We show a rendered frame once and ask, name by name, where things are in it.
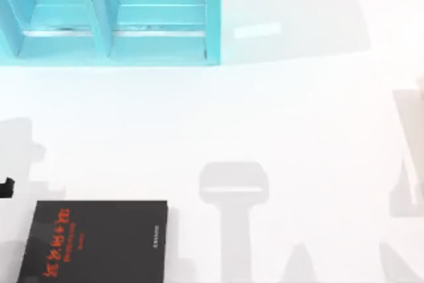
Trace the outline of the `light blue rack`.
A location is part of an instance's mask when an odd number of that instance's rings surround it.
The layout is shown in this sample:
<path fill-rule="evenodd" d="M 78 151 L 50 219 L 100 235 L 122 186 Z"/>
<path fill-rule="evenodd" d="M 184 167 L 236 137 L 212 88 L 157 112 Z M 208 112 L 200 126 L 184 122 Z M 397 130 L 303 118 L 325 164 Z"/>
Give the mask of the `light blue rack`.
<path fill-rule="evenodd" d="M 221 0 L 0 0 L 0 67 L 220 62 Z"/>

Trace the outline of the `black book with red lettering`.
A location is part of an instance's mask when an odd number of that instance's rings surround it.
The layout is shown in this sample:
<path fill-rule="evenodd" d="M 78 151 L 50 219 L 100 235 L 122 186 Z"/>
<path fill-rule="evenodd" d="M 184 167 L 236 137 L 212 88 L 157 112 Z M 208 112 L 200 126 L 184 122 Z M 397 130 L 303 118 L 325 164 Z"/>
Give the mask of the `black book with red lettering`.
<path fill-rule="evenodd" d="M 164 283 L 166 201 L 38 201 L 17 283 Z"/>

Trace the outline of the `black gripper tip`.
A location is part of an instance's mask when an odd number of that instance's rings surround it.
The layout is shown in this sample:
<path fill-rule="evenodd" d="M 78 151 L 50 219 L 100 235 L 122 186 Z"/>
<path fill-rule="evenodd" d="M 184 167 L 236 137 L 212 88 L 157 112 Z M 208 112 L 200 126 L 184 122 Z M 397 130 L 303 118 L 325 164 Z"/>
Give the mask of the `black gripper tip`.
<path fill-rule="evenodd" d="M 10 199 L 14 194 L 15 181 L 7 177 L 3 183 L 0 183 L 0 199 Z"/>

